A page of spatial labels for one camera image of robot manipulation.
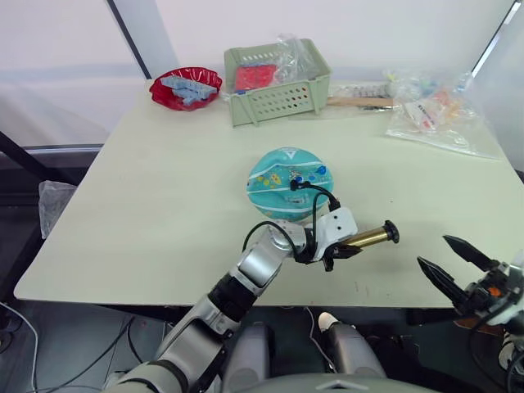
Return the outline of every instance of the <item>black cable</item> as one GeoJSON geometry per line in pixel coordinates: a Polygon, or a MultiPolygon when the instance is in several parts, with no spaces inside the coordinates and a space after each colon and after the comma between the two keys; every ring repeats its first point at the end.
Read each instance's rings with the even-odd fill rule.
{"type": "Polygon", "coordinates": [[[58,391],[60,390],[61,388],[63,387],[66,387],[67,385],[69,385],[70,383],[72,383],[72,381],[74,381],[75,379],[81,377],[82,375],[84,375],[92,366],[94,366],[101,358],[103,358],[105,355],[107,355],[107,353],[116,345],[116,343],[118,342],[118,340],[125,334],[128,326],[133,323],[134,321],[134,317],[132,317],[129,322],[127,322],[125,324],[124,327],[122,327],[122,329],[120,330],[120,332],[118,333],[118,336],[116,336],[116,338],[113,340],[112,343],[109,344],[109,346],[94,360],[91,362],[91,364],[89,366],[87,366],[83,371],[81,371],[80,373],[78,373],[77,375],[75,375],[74,377],[72,377],[71,379],[69,379],[67,382],[64,382],[62,384],[60,384],[59,386],[56,386],[56,387],[53,387],[51,390],[49,390],[47,393],[53,393],[54,391],[58,391]]]}
{"type": "Polygon", "coordinates": [[[313,241],[314,241],[314,250],[317,250],[317,200],[321,195],[325,195],[329,198],[329,192],[321,191],[317,193],[313,198],[313,241]]]}
{"type": "Polygon", "coordinates": [[[329,210],[335,210],[335,209],[338,209],[339,207],[341,207],[341,204],[339,203],[339,201],[335,198],[335,196],[333,194],[331,194],[326,188],[324,187],[320,187],[320,186],[315,186],[314,184],[311,184],[310,182],[303,182],[303,183],[298,183],[296,180],[292,180],[290,182],[290,189],[292,191],[295,191],[295,190],[302,190],[304,188],[311,188],[313,190],[317,190],[317,191],[320,191],[320,192],[326,192],[326,196],[329,198],[329,204],[331,205],[330,206],[330,209],[329,210]]]}
{"type": "Polygon", "coordinates": [[[512,379],[513,379],[513,372],[515,371],[515,368],[518,366],[519,363],[522,362],[524,359],[524,351],[520,352],[517,356],[513,358],[511,363],[508,366],[508,372],[506,374],[506,391],[508,393],[512,393],[512,379]]]}
{"type": "Polygon", "coordinates": [[[133,356],[135,357],[135,359],[138,361],[139,364],[142,364],[143,361],[142,359],[140,358],[140,356],[138,355],[138,352],[137,350],[135,349],[134,345],[133,345],[133,340],[131,340],[131,326],[133,324],[130,323],[128,325],[128,332],[127,332],[127,336],[128,336],[128,345],[129,345],[129,349],[131,349],[131,352],[133,352],[133,356]]]}
{"type": "Polygon", "coordinates": [[[506,301],[504,305],[496,309],[490,314],[487,314],[485,317],[482,317],[475,326],[472,327],[472,330],[469,331],[468,335],[468,351],[469,354],[472,356],[473,363],[478,367],[479,370],[490,380],[492,381],[496,386],[504,389],[504,384],[497,381],[483,366],[481,361],[478,359],[477,354],[475,354],[475,351],[473,350],[473,338],[475,337],[475,334],[478,332],[478,329],[480,329],[482,326],[486,325],[491,319],[496,317],[497,315],[502,314],[506,309],[511,307],[513,305],[512,301],[506,301]]]}
{"type": "Polygon", "coordinates": [[[298,250],[296,249],[296,246],[293,243],[292,239],[289,237],[289,235],[286,233],[286,231],[284,231],[280,226],[278,226],[276,223],[274,223],[272,221],[262,221],[261,223],[258,223],[257,225],[255,225],[253,227],[253,229],[251,231],[249,231],[249,233],[246,235],[246,239],[244,239],[244,244],[242,245],[242,251],[246,250],[247,242],[249,241],[249,238],[251,237],[253,232],[256,231],[258,228],[263,227],[264,225],[270,225],[270,226],[278,229],[278,231],[286,238],[287,242],[291,246],[291,248],[293,250],[293,258],[295,258],[295,260],[298,260],[298,250]]]}

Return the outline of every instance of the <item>white wall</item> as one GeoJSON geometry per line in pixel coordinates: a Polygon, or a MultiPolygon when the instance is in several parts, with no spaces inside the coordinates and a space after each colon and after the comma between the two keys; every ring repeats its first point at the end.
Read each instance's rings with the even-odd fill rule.
{"type": "MultiPolygon", "coordinates": [[[[224,50],[312,38],[335,77],[470,70],[512,0],[116,0],[153,77],[221,71],[224,50]]],[[[142,89],[104,0],[0,0],[0,130],[23,146],[102,143],[142,89]]]]}
{"type": "Polygon", "coordinates": [[[104,143],[143,76],[103,0],[0,0],[0,130],[22,146],[104,143]]]}
{"type": "Polygon", "coordinates": [[[524,9],[501,34],[475,78],[500,146],[515,169],[524,171],[524,9]]]}
{"type": "Polygon", "coordinates": [[[352,79],[397,66],[471,70],[512,2],[156,0],[183,66],[222,70],[230,47],[293,33],[314,40],[335,77],[352,79]]]}

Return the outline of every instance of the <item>clear plastic bag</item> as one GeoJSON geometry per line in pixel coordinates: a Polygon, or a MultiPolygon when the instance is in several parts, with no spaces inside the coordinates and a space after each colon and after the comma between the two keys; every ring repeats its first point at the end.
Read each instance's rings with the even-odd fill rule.
{"type": "Polygon", "coordinates": [[[471,74],[401,70],[386,75],[395,99],[387,135],[472,156],[500,157],[475,102],[471,74]]]}
{"type": "Polygon", "coordinates": [[[62,211],[76,191],[76,186],[46,180],[38,185],[38,213],[42,239],[47,238],[62,211]]]}
{"type": "Polygon", "coordinates": [[[299,113],[298,115],[290,116],[290,120],[334,120],[345,119],[358,115],[366,115],[370,113],[391,111],[392,106],[374,106],[362,105],[359,103],[344,103],[346,98],[381,98],[388,101],[391,100],[389,93],[389,81],[345,81],[332,80],[329,84],[327,93],[327,105],[322,109],[320,114],[314,112],[299,113]]]}
{"type": "Polygon", "coordinates": [[[319,67],[307,48],[293,34],[280,34],[278,36],[276,66],[272,85],[314,79],[320,73],[319,67]]]}

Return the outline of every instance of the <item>white sneaker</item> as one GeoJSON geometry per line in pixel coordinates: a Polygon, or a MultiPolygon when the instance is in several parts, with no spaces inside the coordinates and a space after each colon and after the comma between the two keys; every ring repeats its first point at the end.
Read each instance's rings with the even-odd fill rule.
{"type": "Polygon", "coordinates": [[[331,314],[321,313],[318,317],[318,328],[320,329],[320,332],[324,333],[331,327],[331,325],[337,322],[340,321],[331,314]]]}

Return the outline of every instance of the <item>blue egg with stickers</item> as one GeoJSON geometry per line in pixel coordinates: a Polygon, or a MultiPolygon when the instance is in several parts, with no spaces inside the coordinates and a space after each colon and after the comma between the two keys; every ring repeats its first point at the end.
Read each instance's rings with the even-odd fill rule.
{"type": "MultiPolygon", "coordinates": [[[[246,192],[262,214],[271,219],[299,221],[313,214],[317,190],[303,188],[292,191],[290,182],[305,181],[333,190],[333,177],[327,166],[313,153],[295,147],[282,147],[263,156],[249,173],[246,192]]],[[[324,195],[317,209],[328,201],[324,195]]]]}

